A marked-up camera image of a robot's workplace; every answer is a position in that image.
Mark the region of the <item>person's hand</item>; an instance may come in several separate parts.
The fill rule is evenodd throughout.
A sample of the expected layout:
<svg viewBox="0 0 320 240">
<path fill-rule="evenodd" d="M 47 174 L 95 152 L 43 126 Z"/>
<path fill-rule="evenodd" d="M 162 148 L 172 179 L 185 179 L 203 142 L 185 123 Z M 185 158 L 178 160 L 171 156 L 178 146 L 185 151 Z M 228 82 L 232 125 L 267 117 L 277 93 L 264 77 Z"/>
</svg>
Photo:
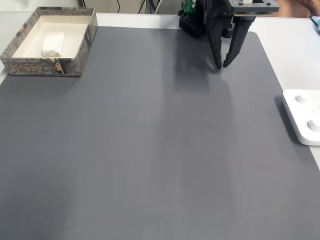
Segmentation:
<svg viewBox="0 0 320 240">
<path fill-rule="evenodd" d="M 320 15 L 320 0 L 277 0 L 278 12 L 274 17 L 309 18 Z"/>
</svg>

